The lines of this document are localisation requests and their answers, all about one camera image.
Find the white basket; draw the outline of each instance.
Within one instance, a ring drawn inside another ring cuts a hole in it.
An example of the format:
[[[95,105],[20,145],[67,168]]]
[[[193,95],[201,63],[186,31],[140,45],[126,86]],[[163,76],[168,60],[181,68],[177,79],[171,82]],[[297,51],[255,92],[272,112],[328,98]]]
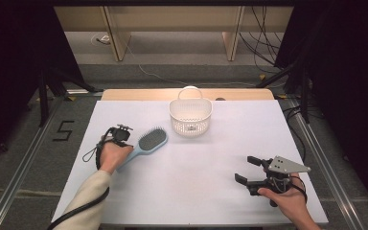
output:
[[[199,92],[199,98],[181,99],[183,91],[195,89]],[[172,129],[185,137],[197,137],[206,132],[211,119],[212,103],[202,97],[202,92],[194,87],[184,87],[178,98],[170,102],[170,117]]]

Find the white tabletop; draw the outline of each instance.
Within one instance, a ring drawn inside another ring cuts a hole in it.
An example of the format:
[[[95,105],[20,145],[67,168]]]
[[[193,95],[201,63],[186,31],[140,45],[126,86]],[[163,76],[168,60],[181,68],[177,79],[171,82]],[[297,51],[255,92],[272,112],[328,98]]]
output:
[[[213,102],[210,129],[188,139],[176,134],[169,102],[97,102],[80,151],[61,195],[54,219],[64,211],[80,184],[95,170],[95,160],[82,156],[118,124],[132,127],[135,145],[153,127],[166,130],[169,140],[151,155],[138,156],[112,177],[103,223],[136,226],[268,226],[289,223],[262,196],[251,196],[234,174],[265,179],[262,167],[247,163],[283,156],[303,164],[277,101]],[[317,223],[327,223],[309,176],[308,208]]]

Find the hairbrush bristles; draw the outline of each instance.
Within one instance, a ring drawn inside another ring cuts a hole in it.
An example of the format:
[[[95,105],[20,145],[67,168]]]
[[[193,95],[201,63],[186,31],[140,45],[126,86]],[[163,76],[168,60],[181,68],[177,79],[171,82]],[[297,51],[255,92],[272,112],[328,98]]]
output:
[[[134,148],[133,152],[131,152],[127,159],[125,160],[124,164],[122,164],[119,168],[121,169],[125,164],[127,164],[130,160],[138,155],[148,155],[152,152],[156,151],[160,147],[162,147],[167,142],[167,133],[164,128],[157,126],[148,132],[146,132],[142,137],[139,139],[138,144]]]

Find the beige sleeve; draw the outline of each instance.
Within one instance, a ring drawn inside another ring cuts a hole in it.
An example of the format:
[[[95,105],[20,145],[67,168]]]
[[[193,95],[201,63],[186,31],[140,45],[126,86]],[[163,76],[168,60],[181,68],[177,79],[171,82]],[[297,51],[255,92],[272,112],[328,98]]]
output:
[[[110,178],[110,174],[105,171],[97,171],[89,176],[80,186],[76,196],[65,209],[64,214],[101,196],[109,187]],[[103,210],[104,201],[67,219],[55,229],[96,230],[100,227]]]

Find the human hand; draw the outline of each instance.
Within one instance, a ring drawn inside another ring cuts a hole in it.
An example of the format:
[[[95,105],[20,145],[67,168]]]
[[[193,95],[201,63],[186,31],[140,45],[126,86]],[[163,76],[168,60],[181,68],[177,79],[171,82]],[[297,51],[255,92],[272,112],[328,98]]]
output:
[[[298,177],[298,173],[291,173],[290,176]],[[305,189],[298,178],[291,178],[292,183],[300,189]],[[312,220],[306,206],[304,195],[295,188],[290,188],[283,194],[276,194],[268,188],[261,188],[258,193],[273,200],[282,213],[291,220],[298,229],[320,229]]]
[[[101,153],[100,170],[113,174],[133,151],[133,146],[120,147],[113,142],[106,142]]]

